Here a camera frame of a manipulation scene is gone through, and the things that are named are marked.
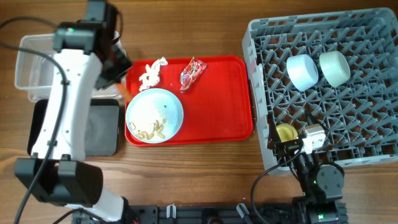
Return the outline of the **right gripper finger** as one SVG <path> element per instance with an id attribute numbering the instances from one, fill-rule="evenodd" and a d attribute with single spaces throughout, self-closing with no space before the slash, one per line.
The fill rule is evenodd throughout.
<path id="1" fill-rule="evenodd" d="M 267 121 L 269 125 L 268 148 L 277 149 L 278 145 L 281 143 L 281 140 L 277 132 L 274 115 L 272 113 L 267 115 Z"/>
<path id="2" fill-rule="evenodd" d="M 312 115 L 308 110 L 305 110 L 305 117 L 307 119 L 308 125 L 319 124 L 324 131 L 326 131 L 326 127 L 318 120 L 314 115 Z"/>

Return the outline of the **yellow cup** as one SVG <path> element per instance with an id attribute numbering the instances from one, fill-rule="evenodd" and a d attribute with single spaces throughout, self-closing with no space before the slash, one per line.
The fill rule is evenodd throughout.
<path id="1" fill-rule="evenodd" d="M 297 130 L 289 124 L 279 124 L 276 126 L 276 130 L 281 142 L 294 140 L 299 135 Z"/>

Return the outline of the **light blue bowl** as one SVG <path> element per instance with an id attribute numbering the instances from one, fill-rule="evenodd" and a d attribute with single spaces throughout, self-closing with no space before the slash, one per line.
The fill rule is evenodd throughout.
<path id="1" fill-rule="evenodd" d="M 292 84 L 299 91 L 306 91 L 314 86 L 319 79 L 317 66 L 307 54 L 289 57 L 287 59 L 287 73 Z"/>

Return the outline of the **green bowl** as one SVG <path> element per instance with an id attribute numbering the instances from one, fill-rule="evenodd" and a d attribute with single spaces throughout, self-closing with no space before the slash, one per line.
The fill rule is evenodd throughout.
<path id="1" fill-rule="evenodd" d="M 337 88 L 351 77 L 351 70 L 345 56 L 339 51 L 320 54 L 320 67 L 326 81 Z"/>

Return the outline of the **orange carrot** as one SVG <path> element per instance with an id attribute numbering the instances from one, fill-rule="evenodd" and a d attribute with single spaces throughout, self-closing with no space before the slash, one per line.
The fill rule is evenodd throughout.
<path id="1" fill-rule="evenodd" d="M 126 102 L 129 103 L 133 99 L 130 91 L 124 86 L 123 83 L 115 83 L 115 86 L 119 90 L 120 94 L 122 94 Z"/>

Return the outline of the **white tissue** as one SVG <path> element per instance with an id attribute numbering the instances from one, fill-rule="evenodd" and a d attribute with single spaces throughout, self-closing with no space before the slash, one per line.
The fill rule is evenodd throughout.
<path id="1" fill-rule="evenodd" d="M 139 81 L 142 82 L 139 91 L 156 86 L 160 82 L 160 67 L 166 65 L 168 65 L 168 61 L 165 57 L 157 59 L 152 65 L 147 64 L 145 66 L 146 72 L 139 77 Z"/>

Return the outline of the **light blue plate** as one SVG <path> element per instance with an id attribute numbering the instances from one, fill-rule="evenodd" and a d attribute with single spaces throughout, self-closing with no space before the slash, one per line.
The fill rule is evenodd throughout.
<path id="1" fill-rule="evenodd" d="M 166 119 L 162 133 L 165 139 L 155 136 L 154 140 L 140 140 L 130 127 L 130 122 L 153 122 Z M 160 144 L 172 139 L 182 127 L 184 119 L 180 100 L 170 91 L 161 88 L 144 90 L 128 103 L 125 114 L 127 135 L 139 143 Z"/>

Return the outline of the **red snack wrapper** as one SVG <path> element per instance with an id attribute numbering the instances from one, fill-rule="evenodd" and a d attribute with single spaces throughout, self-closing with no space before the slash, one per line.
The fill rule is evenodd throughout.
<path id="1" fill-rule="evenodd" d="M 206 70 L 207 64 L 193 57 L 180 74 L 180 92 L 186 92 L 197 78 Z"/>

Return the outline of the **white plastic spoon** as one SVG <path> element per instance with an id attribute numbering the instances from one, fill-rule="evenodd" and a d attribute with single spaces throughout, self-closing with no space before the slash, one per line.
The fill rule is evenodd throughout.
<path id="1" fill-rule="evenodd" d="M 264 79 L 264 72 L 263 72 L 263 66 L 262 66 L 261 63 L 259 65 L 257 65 L 257 71 L 258 71 L 259 77 L 263 80 Z"/>

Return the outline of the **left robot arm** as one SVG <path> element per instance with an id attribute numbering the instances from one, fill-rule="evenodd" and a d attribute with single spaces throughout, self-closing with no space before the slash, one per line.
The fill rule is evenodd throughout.
<path id="1" fill-rule="evenodd" d="M 18 159 L 15 166 L 27 196 L 101 223 L 133 219 L 127 200 L 104 186 L 102 170 L 85 162 L 92 92 L 119 83 L 132 65 L 114 37 L 120 18 L 112 4 L 89 1 L 84 19 L 56 27 L 50 61 L 57 71 L 44 122 L 30 157 Z"/>

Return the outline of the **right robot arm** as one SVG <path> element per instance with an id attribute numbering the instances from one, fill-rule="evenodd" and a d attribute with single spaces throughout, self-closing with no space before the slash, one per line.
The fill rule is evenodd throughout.
<path id="1" fill-rule="evenodd" d="M 325 146 L 327 130 L 309 112 L 305 116 L 309 125 L 285 142 L 275 122 L 268 118 L 269 146 L 294 168 L 303 195 L 288 204 L 267 205 L 263 214 L 275 223 L 348 223 L 346 204 L 339 202 L 343 198 L 344 170 L 317 158 L 315 152 Z"/>

